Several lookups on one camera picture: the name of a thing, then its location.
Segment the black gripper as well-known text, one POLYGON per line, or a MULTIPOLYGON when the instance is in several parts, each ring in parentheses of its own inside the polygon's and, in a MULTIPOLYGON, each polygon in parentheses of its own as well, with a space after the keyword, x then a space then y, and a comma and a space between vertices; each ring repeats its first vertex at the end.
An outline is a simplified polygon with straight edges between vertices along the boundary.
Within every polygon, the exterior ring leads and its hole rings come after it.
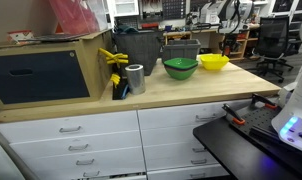
POLYGON ((232 48, 237 42, 236 34, 226 34, 224 40, 222 41, 222 48, 226 49, 227 47, 232 48))

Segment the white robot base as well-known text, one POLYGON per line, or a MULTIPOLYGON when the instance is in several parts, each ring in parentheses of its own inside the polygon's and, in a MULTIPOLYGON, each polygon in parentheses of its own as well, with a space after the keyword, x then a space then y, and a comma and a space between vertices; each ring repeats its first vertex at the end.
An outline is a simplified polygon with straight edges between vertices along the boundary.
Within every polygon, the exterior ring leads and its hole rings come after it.
POLYGON ((290 99, 271 124, 282 142, 302 151, 302 66, 290 99))

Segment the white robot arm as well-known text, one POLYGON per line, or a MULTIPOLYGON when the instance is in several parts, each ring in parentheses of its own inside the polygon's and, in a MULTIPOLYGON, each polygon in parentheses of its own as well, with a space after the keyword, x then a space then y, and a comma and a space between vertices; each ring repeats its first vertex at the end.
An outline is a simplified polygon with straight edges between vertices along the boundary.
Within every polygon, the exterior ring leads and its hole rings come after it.
POLYGON ((247 31, 247 20, 254 10, 251 0, 211 0, 200 9, 199 21, 207 27, 217 27, 217 32, 224 36, 219 49, 225 52, 235 43, 236 35, 247 31))

